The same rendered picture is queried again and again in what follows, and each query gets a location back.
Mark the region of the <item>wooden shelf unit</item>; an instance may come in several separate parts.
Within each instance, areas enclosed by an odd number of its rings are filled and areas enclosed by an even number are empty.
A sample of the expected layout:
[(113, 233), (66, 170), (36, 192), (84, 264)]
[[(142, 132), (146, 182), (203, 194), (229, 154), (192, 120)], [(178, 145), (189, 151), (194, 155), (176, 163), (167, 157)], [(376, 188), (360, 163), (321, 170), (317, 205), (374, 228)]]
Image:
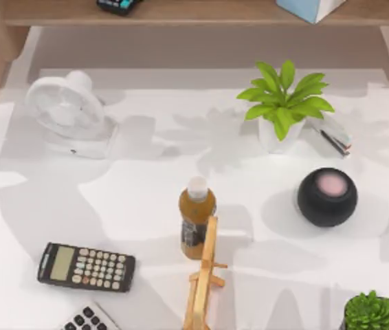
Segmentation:
[[(50, 25), (293, 25), (305, 24), (276, 0), (143, 0), (127, 18), (96, 0), (0, 0), (0, 83), (25, 45), (30, 27)], [(389, 26), (389, 0), (347, 0), (322, 25)]]

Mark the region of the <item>brown bottle with white cap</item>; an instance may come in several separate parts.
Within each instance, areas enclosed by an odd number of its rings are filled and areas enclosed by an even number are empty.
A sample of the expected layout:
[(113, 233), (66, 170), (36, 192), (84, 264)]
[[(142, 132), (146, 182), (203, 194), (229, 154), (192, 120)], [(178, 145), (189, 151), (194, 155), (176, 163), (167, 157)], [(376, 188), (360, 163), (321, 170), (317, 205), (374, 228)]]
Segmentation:
[(179, 196), (181, 250), (192, 260), (202, 257), (209, 218), (216, 212), (216, 197), (204, 177), (193, 177)]

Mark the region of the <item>green plant in black pot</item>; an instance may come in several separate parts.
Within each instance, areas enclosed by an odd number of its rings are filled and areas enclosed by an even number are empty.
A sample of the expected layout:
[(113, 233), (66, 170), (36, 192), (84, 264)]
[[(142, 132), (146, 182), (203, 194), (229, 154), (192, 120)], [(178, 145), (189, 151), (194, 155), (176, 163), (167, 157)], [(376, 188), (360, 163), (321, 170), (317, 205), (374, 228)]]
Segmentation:
[(344, 306), (338, 330), (389, 330), (389, 298), (375, 290), (353, 296)]

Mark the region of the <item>white desk fan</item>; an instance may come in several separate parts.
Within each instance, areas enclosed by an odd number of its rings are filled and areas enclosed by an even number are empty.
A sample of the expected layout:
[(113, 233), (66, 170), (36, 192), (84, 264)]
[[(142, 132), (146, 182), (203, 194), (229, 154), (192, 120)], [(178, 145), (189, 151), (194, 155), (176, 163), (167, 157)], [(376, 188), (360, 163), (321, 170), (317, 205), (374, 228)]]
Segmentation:
[(104, 110), (84, 71), (35, 80), (25, 95), (25, 108), (45, 128), (51, 149), (95, 160), (108, 158), (118, 124)]

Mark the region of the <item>blue and white box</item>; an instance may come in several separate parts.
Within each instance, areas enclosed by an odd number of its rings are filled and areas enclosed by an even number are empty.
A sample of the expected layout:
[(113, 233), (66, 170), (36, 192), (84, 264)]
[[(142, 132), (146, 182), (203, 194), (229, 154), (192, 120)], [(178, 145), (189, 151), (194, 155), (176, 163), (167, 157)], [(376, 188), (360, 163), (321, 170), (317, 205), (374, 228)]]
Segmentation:
[(317, 24), (347, 0), (276, 0), (282, 9), (310, 24)]

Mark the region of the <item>white calculator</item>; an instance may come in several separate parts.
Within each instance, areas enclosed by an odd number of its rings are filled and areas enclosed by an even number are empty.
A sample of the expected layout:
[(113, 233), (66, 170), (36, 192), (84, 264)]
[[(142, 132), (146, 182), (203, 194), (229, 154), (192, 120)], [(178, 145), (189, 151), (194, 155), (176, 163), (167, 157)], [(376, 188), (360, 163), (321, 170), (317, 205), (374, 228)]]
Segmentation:
[(54, 330), (121, 330), (96, 302), (80, 306)]

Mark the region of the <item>black calculator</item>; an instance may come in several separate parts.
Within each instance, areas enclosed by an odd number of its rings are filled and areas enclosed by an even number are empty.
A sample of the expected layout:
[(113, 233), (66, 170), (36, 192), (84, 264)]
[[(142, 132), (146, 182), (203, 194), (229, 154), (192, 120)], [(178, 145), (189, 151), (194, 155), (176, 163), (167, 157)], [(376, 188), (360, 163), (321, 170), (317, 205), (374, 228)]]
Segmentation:
[(73, 289), (128, 292), (136, 259), (88, 247), (49, 242), (38, 266), (40, 283)]

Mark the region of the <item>white stapler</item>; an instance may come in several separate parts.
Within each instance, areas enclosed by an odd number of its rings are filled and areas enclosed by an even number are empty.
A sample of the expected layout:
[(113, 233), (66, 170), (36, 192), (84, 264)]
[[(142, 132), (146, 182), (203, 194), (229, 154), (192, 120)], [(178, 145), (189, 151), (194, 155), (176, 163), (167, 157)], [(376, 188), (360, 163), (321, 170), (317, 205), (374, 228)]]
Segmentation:
[(342, 157), (350, 155), (352, 137), (333, 116), (323, 115), (323, 118), (308, 117), (307, 122)]

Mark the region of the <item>green plant in white pot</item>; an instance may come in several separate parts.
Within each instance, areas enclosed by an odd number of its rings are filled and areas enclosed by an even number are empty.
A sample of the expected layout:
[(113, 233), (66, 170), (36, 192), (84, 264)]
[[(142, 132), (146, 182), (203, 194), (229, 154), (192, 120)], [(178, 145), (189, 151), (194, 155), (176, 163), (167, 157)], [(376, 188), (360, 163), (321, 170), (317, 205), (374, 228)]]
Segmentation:
[(245, 120), (258, 121), (258, 139), (268, 153), (284, 153), (298, 138), (309, 118), (322, 120), (333, 113), (333, 106), (322, 97), (325, 74), (314, 72), (295, 82), (296, 66), (286, 60), (280, 70), (257, 61), (260, 78), (237, 95), (239, 100), (252, 102)]

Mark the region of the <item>black round speaker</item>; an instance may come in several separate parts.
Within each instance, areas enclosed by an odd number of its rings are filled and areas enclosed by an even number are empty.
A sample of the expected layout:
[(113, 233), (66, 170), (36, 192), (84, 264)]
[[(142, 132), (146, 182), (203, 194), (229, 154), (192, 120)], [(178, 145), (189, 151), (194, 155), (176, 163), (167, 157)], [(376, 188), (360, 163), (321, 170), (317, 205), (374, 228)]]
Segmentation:
[(345, 223), (353, 215), (357, 202), (354, 181), (336, 168), (313, 170), (298, 186), (298, 210), (307, 221), (320, 228)]

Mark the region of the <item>wooden stand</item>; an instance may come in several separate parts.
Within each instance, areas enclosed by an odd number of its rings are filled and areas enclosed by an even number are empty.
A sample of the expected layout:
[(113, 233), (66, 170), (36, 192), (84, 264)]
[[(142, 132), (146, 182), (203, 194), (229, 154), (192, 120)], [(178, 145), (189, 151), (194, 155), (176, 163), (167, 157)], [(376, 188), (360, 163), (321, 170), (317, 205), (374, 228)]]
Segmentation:
[(225, 280), (213, 274), (216, 267), (227, 268), (227, 264), (214, 260), (217, 222), (216, 217), (209, 218), (199, 271), (189, 276), (190, 290), (182, 330), (210, 330), (206, 323), (210, 288), (225, 286)]

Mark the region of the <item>black device on shelf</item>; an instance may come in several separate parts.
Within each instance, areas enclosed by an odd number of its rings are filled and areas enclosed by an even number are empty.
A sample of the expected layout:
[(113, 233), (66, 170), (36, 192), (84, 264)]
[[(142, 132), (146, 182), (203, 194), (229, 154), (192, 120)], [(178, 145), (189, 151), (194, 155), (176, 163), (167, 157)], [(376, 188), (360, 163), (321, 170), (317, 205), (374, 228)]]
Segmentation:
[(96, 0), (96, 5), (106, 12), (125, 17), (143, 0)]

